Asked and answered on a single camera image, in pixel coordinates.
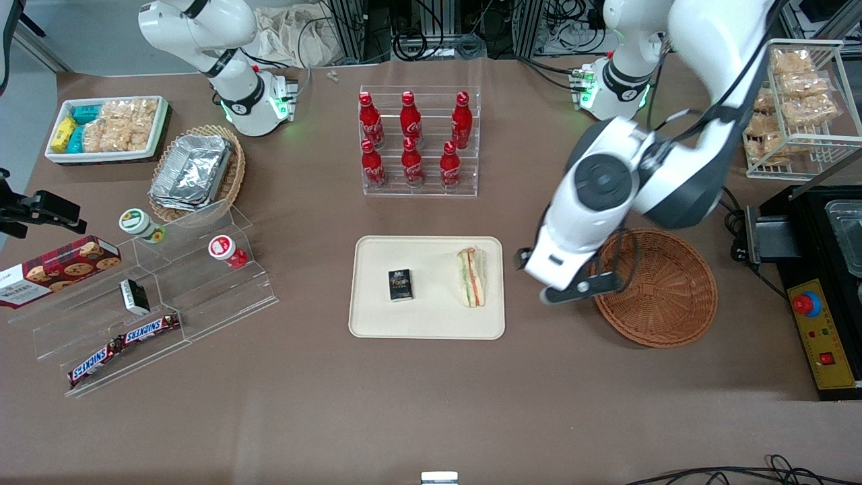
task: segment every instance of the black small box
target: black small box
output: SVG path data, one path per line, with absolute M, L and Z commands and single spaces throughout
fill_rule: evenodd
M 126 304 L 126 310 L 135 315 L 143 317 L 150 312 L 150 302 L 147 300 L 147 290 L 133 280 L 120 281 L 120 292 L 122 301 Z
M 392 301 L 413 299 L 413 284 L 410 282 L 409 269 L 389 272 L 389 299 Z

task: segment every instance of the cookie box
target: cookie box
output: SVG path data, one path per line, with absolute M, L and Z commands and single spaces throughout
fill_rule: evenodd
M 0 306 L 20 308 L 120 264 L 120 250 L 87 236 L 0 273 Z

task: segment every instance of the brown woven basket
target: brown woven basket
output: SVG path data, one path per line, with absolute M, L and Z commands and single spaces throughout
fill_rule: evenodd
M 246 174 L 246 154 L 242 151 L 242 146 L 240 145 L 240 141 L 237 140 L 236 135 L 231 133 L 229 129 L 225 129 L 221 126 L 199 126 L 197 128 L 192 128 L 180 136 L 183 135 L 203 135 L 203 136 L 211 136 L 218 135 L 226 140 L 230 140 L 231 143 L 234 144 L 234 151 L 230 154 L 230 158 L 228 159 L 228 169 L 225 171 L 224 179 L 222 179 L 222 185 L 219 187 L 218 195 L 215 197 L 215 200 L 222 200 L 226 198 L 230 201 L 230 204 L 233 204 L 236 200 L 236 196 L 240 193 L 240 186 L 242 185 L 242 177 Z M 179 140 L 179 136 L 174 138 L 173 142 L 162 152 L 161 157 L 159 158 L 159 164 L 156 165 L 155 173 L 153 174 L 153 180 L 156 180 L 156 177 L 159 176 L 159 172 L 163 165 L 165 165 L 165 158 L 167 157 L 168 152 L 171 151 L 174 144 Z M 169 209 L 167 207 L 162 207 L 155 203 L 155 201 L 150 198 L 150 206 L 153 207 L 153 212 L 156 216 L 159 216 L 159 219 L 169 223 L 173 220 L 179 219 L 182 216 L 190 214 L 191 211 L 181 211 L 180 209 Z M 226 210 L 230 209 L 230 205 L 225 205 L 227 207 Z
M 596 297 L 602 315 L 637 343 L 670 349 L 700 338 L 715 319 L 718 290 L 706 261 L 682 239 L 655 229 L 634 229 L 612 236 L 602 249 L 608 268 L 622 237 L 617 271 L 634 278 L 625 291 Z

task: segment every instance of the coca-cola bottle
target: coca-cola bottle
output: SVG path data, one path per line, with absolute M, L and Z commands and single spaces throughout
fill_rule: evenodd
M 416 108 L 412 91 L 401 95 L 401 131 L 404 138 L 412 138 L 417 148 L 422 147 L 422 115 Z
M 470 95 L 459 91 L 452 112 L 452 141 L 458 150 L 467 148 L 470 143 L 470 130 L 473 128 L 473 114 L 470 112 Z
M 446 192 L 458 190 L 460 182 L 461 159 L 455 153 L 455 143 L 446 142 L 443 145 L 443 156 L 440 158 L 440 182 Z
M 359 94 L 359 123 L 365 138 L 374 142 L 374 148 L 383 146 L 383 121 L 380 112 L 372 103 L 372 95 L 368 91 Z
M 417 189 L 425 183 L 425 173 L 422 172 L 422 156 L 416 151 L 416 142 L 413 138 L 404 138 L 401 164 L 404 165 L 404 177 L 407 178 L 408 187 Z
M 380 190 L 386 186 L 383 161 L 374 149 L 374 142 L 368 138 L 362 141 L 362 169 L 365 171 L 365 180 L 371 189 Z

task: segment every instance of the table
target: table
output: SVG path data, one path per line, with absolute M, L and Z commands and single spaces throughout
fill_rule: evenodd
M 255 224 L 252 245 L 280 303 L 79 400 L 63 397 L 57 368 L 36 362 L 28 332 L 0 325 L 0 483 L 403 483 L 454 469 L 470 485 L 610 484 L 671 469 L 758 466 L 776 452 L 822 474 L 862 478 L 859 405 L 813 401 L 790 309 L 730 260 L 721 211 L 678 232 L 710 264 L 720 294 L 715 323 L 692 345 L 641 348 L 591 302 L 542 305 L 540 283 L 509 266 L 507 328 L 496 341 L 351 336 L 360 237 L 489 235 L 513 254 L 532 242 L 591 121 L 564 90 L 514 61 L 337 71 L 338 83 L 315 72 L 296 122 L 241 138 L 248 169 L 237 205 Z M 479 197 L 365 198 L 360 84 L 481 85 Z M 169 139 L 225 123 L 199 75 L 60 74 L 58 86 L 60 101 L 165 96 L 174 109 Z M 671 57 L 655 119 L 708 103 Z M 728 185 L 743 204 L 784 186 L 745 179 L 744 166 L 740 150 Z M 147 207 L 152 170 L 63 168 L 40 158 L 30 190 L 80 203 L 92 234 L 122 241 L 118 214 Z M 36 227 L 26 241 L 9 241 L 0 259 L 11 265 L 74 237 Z

